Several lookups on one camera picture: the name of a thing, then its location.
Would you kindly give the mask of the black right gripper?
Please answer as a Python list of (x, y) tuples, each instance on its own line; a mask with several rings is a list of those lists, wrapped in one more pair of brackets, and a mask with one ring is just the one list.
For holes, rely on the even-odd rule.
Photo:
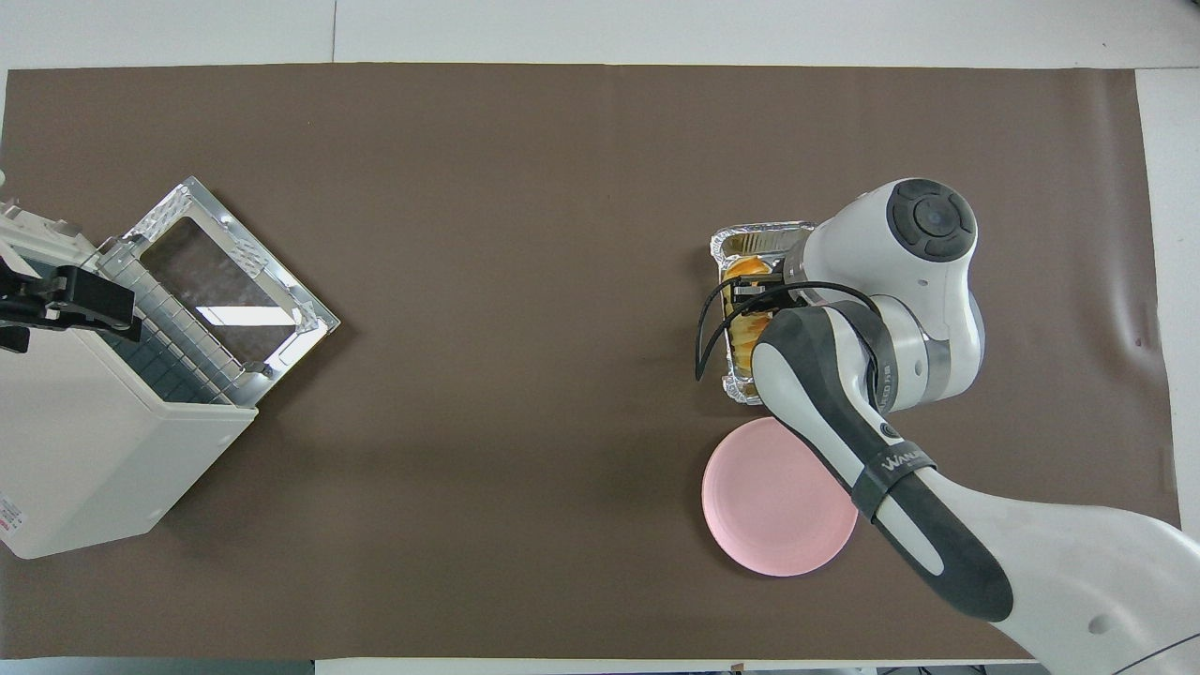
[[(802, 249), (788, 249), (779, 264), (776, 271), (763, 271), (739, 275), (739, 286), (734, 286), (728, 297), (728, 307), (779, 307), (776, 299), (782, 291), (776, 287), (785, 285), (797, 285), (809, 282), (804, 265), (804, 251)], [(810, 307), (812, 305), (811, 293), (806, 288), (788, 288), (788, 299), (794, 307)]]

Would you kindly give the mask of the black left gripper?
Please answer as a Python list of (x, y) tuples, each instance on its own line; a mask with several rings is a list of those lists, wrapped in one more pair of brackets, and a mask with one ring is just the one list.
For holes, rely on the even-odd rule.
[(77, 329), (115, 335), (132, 344), (142, 340), (143, 322), (133, 313), (134, 291), (80, 265), (56, 265), (55, 277), (60, 283), (50, 309), (56, 316), (49, 319), (43, 299), (26, 293), (28, 283), (36, 279), (12, 270), (1, 261), (2, 351), (26, 353), (31, 329)]

